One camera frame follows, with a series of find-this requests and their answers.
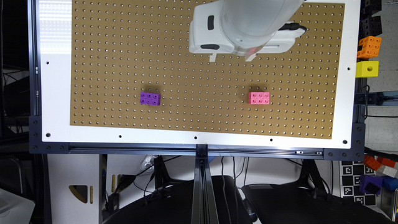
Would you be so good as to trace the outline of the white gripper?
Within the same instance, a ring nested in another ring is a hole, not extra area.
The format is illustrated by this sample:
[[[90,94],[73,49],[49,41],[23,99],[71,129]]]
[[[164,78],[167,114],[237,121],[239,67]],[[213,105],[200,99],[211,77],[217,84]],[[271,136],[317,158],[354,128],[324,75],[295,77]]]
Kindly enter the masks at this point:
[[[214,1],[194,8],[189,51],[194,54],[247,55],[288,51],[307,28],[290,21],[302,1]]]

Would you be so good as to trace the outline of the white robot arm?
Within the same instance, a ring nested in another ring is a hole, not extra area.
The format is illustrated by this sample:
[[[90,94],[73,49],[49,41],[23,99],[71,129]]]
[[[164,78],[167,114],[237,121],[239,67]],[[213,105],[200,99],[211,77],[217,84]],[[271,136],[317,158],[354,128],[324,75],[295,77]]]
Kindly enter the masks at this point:
[[[189,51],[234,54],[252,61],[257,54],[288,51],[307,28],[290,18],[303,0],[218,0],[194,8]]]

